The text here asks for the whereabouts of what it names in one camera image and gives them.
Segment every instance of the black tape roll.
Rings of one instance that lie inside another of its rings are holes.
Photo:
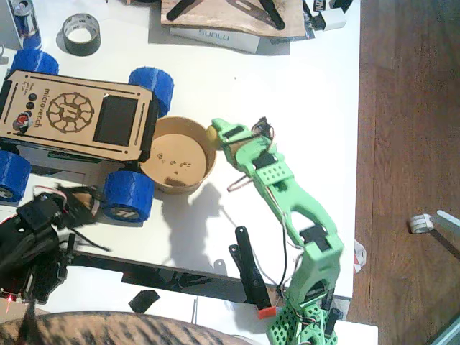
[[[77,29],[87,29],[91,39],[86,42],[75,42],[69,34]],[[99,22],[87,13],[78,13],[68,17],[63,24],[64,45],[70,54],[87,56],[93,54],[101,45],[101,29]]]

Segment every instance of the wooden floor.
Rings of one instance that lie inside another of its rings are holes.
[[[406,225],[460,216],[459,64],[459,0],[362,0],[356,239],[368,262],[348,320],[379,326],[383,345],[425,344],[460,312],[460,239]]]

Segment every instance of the green robotic arm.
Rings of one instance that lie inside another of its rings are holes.
[[[207,133],[215,146],[223,149],[227,161],[252,180],[285,225],[287,235],[303,248],[300,266],[284,293],[285,307],[267,332],[271,343],[332,345],[336,343],[336,335],[334,331],[325,331],[330,313],[320,309],[318,301],[335,287],[343,244],[331,217],[297,184],[270,136],[264,135],[263,129],[257,131],[258,127],[267,126],[270,127],[264,119],[254,126],[255,130],[214,119]],[[315,226],[299,232],[291,221],[293,211],[310,219]]]

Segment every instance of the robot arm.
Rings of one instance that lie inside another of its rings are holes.
[[[214,119],[207,134],[214,146],[224,151],[227,161],[252,180],[287,235],[303,249],[300,266],[284,293],[286,306],[268,332],[272,344],[300,344],[303,341],[323,344],[326,339],[327,344],[335,344],[336,337],[330,328],[331,323],[334,328],[336,311],[331,317],[330,311],[318,308],[317,302],[335,287],[343,244],[335,223],[323,206],[295,181],[284,156],[272,142],[270,128],[265,118],[252,130],[241,124]],[[298,231],[291,221],[293,211],[315,225]],[[321,330],[320,336],[315,332],[317,329]],[[279,334],[284,334],[284,341],[277,336]]]
[[[46,303],[49,293],[66,276],[72,259],[73,240],[68,250],[59,248],[56,230],[95,223],[102,195],[91,187],[47,188],[0,224],[0,296],[36,298]]]

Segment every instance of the red button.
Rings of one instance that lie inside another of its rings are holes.
[[[26,114],[20,114],[20,115],[18,115],[18,117],[16,119],[17,124],[20,125],[20,126],[25,124],[28,121],[29,121],[29,117]]]

